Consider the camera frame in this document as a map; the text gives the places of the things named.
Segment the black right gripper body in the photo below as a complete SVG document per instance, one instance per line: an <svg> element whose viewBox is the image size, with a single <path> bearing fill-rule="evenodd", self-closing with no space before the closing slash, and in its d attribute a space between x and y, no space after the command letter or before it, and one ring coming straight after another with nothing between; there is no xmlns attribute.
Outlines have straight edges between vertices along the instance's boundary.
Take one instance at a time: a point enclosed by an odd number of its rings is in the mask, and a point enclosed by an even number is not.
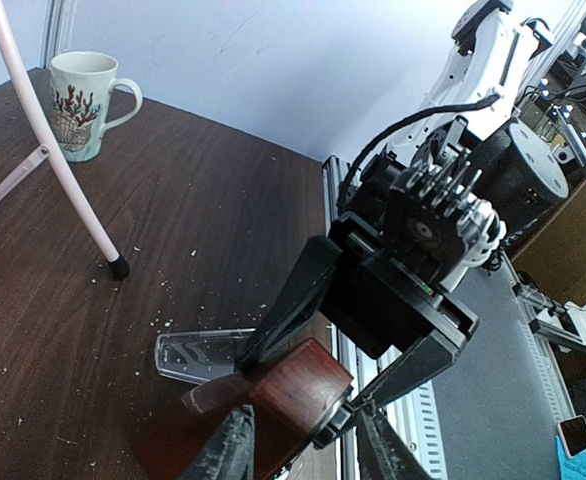
<svg viewBox="0 0 586 480"><path fill-rule="evenodd" d="M446 272L409 234L402 181L411 165L401 164L392 152L380 151L357 183L341 185L339 216L329 233L341 255L323 311L372 358L390 347L407 351L431 332L440 332L461 351L478 322L454 298L462 278L485 265L509 235L568 195L549 145L528 127L501 127L469 146L471 160L482 169L473 193L491 203L504 225L479 266L463 264Z"/></svg>

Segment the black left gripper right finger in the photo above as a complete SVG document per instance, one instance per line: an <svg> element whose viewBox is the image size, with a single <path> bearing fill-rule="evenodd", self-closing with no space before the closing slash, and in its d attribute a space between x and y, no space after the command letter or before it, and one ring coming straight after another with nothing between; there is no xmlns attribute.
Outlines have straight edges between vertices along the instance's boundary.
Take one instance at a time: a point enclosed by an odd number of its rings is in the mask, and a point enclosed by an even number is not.
<svg viewBox="0 0 586 480"><path fill-rule="evenodd" d="M355 416L357 458L362 479L431 480L388 420L376 408Z"/></svg>

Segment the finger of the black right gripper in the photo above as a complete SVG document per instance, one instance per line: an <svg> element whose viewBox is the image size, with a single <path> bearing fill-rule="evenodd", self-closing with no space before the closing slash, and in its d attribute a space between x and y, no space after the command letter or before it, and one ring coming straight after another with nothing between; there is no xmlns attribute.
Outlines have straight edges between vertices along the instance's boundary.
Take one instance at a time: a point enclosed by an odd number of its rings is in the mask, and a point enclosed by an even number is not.
<svg viewBox="0 0 586 480"><path fill-rule="evenodd" d="M326 236L308 239L276 301L235 360L245 373L273 356L321 306L337 269L341 249Z"/></svg>
<svg viewBox="0 0 586 480"><path fill-rule="evenodd" d="M402 353L378 374L354 399L344 400L313 440L325 448L355 425L363 408L380 408L395 402L415 388L450 368L460 349L440 332L431 332Z"/></svg>

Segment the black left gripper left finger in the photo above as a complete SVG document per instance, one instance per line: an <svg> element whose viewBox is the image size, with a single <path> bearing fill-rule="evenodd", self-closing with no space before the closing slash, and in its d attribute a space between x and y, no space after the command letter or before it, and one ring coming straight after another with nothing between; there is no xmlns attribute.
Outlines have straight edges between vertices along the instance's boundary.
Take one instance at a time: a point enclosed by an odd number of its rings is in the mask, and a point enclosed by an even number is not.
<svg viewBox="0 0 586 480"><path fill-rule="evenodd" d="M184 480L253 479L255 413L251 405L233 408L182 473Z"/></svg>

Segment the brown wooden metronome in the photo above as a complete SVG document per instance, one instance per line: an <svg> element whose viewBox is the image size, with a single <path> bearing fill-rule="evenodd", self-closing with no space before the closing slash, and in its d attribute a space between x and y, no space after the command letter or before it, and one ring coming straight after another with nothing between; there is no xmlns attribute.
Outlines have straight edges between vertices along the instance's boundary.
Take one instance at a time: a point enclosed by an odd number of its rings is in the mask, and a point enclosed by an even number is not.
<svg viewBox="0 0 586 480"><path fill-rule="evenodd" d="M315 439L344 404L352 375L316 340L257 365L211 380L182 395L149 422L134 455L151 479L176 479L203 452L234 408L255 415L257 479L272 479Z"/></svg>

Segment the clear plastic metronome cover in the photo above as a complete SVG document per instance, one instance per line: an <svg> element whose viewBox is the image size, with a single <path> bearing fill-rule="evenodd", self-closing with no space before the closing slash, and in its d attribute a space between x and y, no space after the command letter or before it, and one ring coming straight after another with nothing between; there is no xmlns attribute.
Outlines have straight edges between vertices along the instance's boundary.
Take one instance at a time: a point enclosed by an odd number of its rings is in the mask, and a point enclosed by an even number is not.
<svg viewBox="0 0 586 480"><path fill-rule="evenodd" d="M164 333L157 336L154 364L159 375L194 385L235 371L238 352L254 328Z"/></svg>

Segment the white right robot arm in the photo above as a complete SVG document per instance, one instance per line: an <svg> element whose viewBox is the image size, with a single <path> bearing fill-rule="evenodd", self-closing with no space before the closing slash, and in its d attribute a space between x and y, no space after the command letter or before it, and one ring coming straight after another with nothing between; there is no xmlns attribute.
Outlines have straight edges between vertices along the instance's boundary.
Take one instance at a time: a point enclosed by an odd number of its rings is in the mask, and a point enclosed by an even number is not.
<svg viewBox="0 0 586 480"><path fill-rule="evenodd" d="M359 349L400 356L355 398L293 390L285 419L317 447L448 369L476 315L453 295L509 230L565 199L546 144L513 113L527 65L553 37L516 21L508 1L479 1L452 32L443 73L417 113L377 134L351 164L329 232L309 239L236 365L249 371L316 313Z"/></svg>

